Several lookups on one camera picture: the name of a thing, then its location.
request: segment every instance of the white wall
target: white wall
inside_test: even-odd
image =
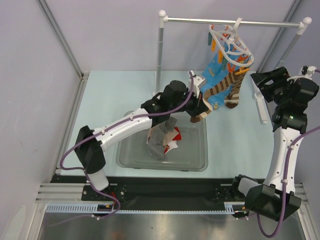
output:
[[[301,36],[293,49],[293,52],[288,56],[284,66],[287,68],[290,75],[298,74],[300,67],[303,65],[317,66],[320,69],[320,47],[319,47],[319,32],[320,32],[320,1],[305,0],[296,13],[295,21],[300,21],[304,17],[311,17],[312,23]],[[288,31],[278,52],[273,56],[268,63],[266,70],[272,70],[276,65],[280,55],[294,36],[295,31]],[[320,73],[315,73],[313,80],[320,86]],[[309,103],[305,111],[308,117],[307,130],[313,129],[320,125],[320,93]],[[296,166],[296,182],[303,183],[307,198],[313,210],[313,216],[316,219],[318,228],[320,229],[320,131],[307,136],[301,144],[298,153]]]
[[[155,70],[158,12],[176,18],[281,22],[293,0],[47,0],[81,69]],[[203,70],[213,54],[208,25],[169,22],[164,70]],[[241,26],[255,57],[254,70],[278,29]]]
[[[0,56],[1,236],[51,177],[79,79],[35,0],[0,2]]]

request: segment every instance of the metal rod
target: metal rod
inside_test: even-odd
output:
[[[287,59],[289,53],[291,52],[292,48],[295,46],[296,42],[299,40],[300,37],[301,37],[300,34],[295,34],[294,38],[291,40],[288,47],[285,49],[282,57],[280,58],[280,60],[276,64],[276,66],[275,66],[276,69],[282,67],[282,65],[284,64],[285,60]]]
[[[164,28],[163,27],[159,27],[159,32],[158,32],[158,51],[157,51],[157,67],[156,67],[156,74],[155,74],[155,89],[154,89],[155,93],[158,93],[160,91],[163,43],[164,43]]]
[[[213,20],[213,19],[193,19],[193,18],[177,18],[167,17],[165,22],[179,22],[179,23],[194,23],[194,24],[227,24],[234,25],[236,21],[233,20]],[[241,21],[242,26],[257,26],[257,27],[276,27],[276,28],[299,28],[299,22],[262,22],[262,21]]]
[[[50,10],[49,5],[47,4],[46,0],[37,0],[37,2],[39,4],[41,10],[43,11],[45,18],[47,19],[48,23],[50,24],[50,26],[53,30],[53,33],[55,34],[58,41],[60,42],[64,53],[66,54],[66,56],[70,60],[74,70],[76,71],[78,76],[80,78],[82,78],[83,74],[81,72],[81,69],[76,61],[74,54],[71,51],[69,44],[66,41],[66,38],[64,37],[62,31],[60,30],[60,27],[59,27],[54,15],[52,14],[52,12]]]
[[[283,19],[284,22],[291,22],[291,20],[293,19],[294,15],[297,12],[297,9],[301,5],[302,1],[303,0],[295,0],[292,3],[292,5],[290,6],[290,9],[288,10],[288,12],[286,13],[286,15]],[[259,64],[259,67],[256,70],[257,73],[264,72],[265,67],[267,65],[267,62],[270,60],[271,56],[275,53],[276,48],[280,42],[280,39],[282,39],[286,30],[287,29],[284,27],[279,28],[279,30],[275,34],[275,37],[272,40],[271,45],[269,46],[268,50],[266,51],[265,55],[263,56],[262,61]]]

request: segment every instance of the white pipe connector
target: white pipe connector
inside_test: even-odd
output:
[[[298,35],[302,35],[304,34],[305,30],[307,29],[307,27],[309,26],[309,24],[312,22],[312,18],[311,17],[305,17],[301,22],[300,22],[300,27],[298,29],[298,31],[296,31],[296,34]]]
[[[159,28],[163,29],[165,27],[165,18],[167,17],[165,10],[159,11]]]

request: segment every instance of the cable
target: cable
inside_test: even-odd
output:
[[[313,129],[311,129],[310,131],[307,131],[306,133],[298,136],[298,137],[291,143],[291,145],[290,145],[290,147],[289,147],[289,149],[288,149],[288,152],[286,153],[286,156],[285,156],[284,172],[283,172],[283,179],[284,179],[284,180],[286,180],[287,177],[288,177],[288,168],[289,168],[290,154],[291,154],[291,152],[292,152],[292,150],[293,150],[293,149],[291,148],[291,146],[295,146],[296,143],[297,143],[300,139],[302,139],[302,138],[304,138],[305,136],[307,136],[307,135],[309,135],[309,134],[312,134],[312,133],[314,133],[315,131],[318,131],[318,130],[320,130],[320,126],[317,126],[317,127],[313,128]],[[278,232],[279,232],[279,230],[280,230],[280,228],[281,228],[281,225],[282,225],[282,223],[283,223],[283,221],[284,221],[285,210],[286,210],[286,196],[287,196],[286,191],[287,191],[287,183],[286,183],[285,181],[283,181],[283,183],[282,183],[282,205],[281,205],[280,218],[279,218],[278,224],[277,224],[277,226],[276,226],[276,228],[275,228],[275,230],[274,230],[274,232],[273,232],[272,234],[270,234],[270,235],[269,235],[269,234],[266,234],[266,232],[263,230],[263,227],[262,227],[262,224],[261,224],[260,215],[259,215],[259,214],[256,215],[256,218],[257,218],[257,221],[258,221],[258,225],[259,225],[259,229],[260,229],[261,233],[262,233],[266,238],[271,239],[271,238],[275,237],[275,236],[278,234]]]
[[[183,103],[179,106],[177,106],[176,108],[172,109],[172,110],[169,110],[169,111],[166,111],[166,112],[160,112],[160,113],[148,113],[148,114],[140,114],[140,115],[134,115],[132,116],[133,119],[136,119],[136,118],[141,118],[141,117],[159,117],[159,116],[164,116],[164,115],[168,115],[168,114],[173,114],[175,112],[177,112],[178,110],[180,110],[184,105],[187,104],[187,102],[190,100],[192,94],[193,94],[193,89],[194,89],[194,77],[193,77],[193,74],[189,71],[189,75],[190,75],[190,79],[191,79],[191,86],[190,86],[190,90],[189,90],[189,94],[188,96],[186,97],[186,99],[183,101]],[[126,123],[128,121],[131,121],[132,119],[130,117],[126,118],[126,119],[123,119],[119,122],[116,122],[115,124],[113,124],[112,126],[109,126],[107,128],[104,129],[104,132],[107,132],[123,123]],[[103,216],[103,217],[97,217],[97,219],[104,219],[104,218],[108,218],[109,216],[112,216],[114,215],[116,212],[118,212],[121,208],[121,204],[119,202],[119,200],[109,194],[106,194],[102,191],[99,191],[98,189],[95,188],[95,186],[90,182],[90,179],[89,179],[89,176],[88,174],[86,173],[85,169],[83,167],[64,167],[64,161],[66,159],[66,157],[72,152],[74,151],[76,148],[78,148],[80,145],[86,143],[87,141],[91,140],[91,139],[94,139],[100,135],[103,134],[103,131],[100,131],[90,137],[87,137],[85,139],[83,139],[82,141],[78,142],[76,145],[74,145],[73,147],[71,147],[68,151],[65,152],[65,154],[63,154],[61,160],[60,160],[60,163],[59,163],[59,166],[62,170],[65,170],[65,171],[69,171],[69,170],[82,170],[84,172],[84,175],[87,179],[87,181],[90,183],[92,189],[97,192],[98,194],[100,195],[103,195],[103,196],[106,196],[114,201],[116,201],[117,203],[117,209],[111,213],[109,213],[108,215],[106,216]]]

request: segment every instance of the gray metal floor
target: gray metal floor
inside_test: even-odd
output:
[[[116,214],[95,220],[72,213],[46,213],[38,240],[265,240],[257,217],[235,220],[230,215],[199,214]],[[263,218],[264,230],[271,233],[276,222]],[[297,214],[286,219],[274,240],[304,240]]]

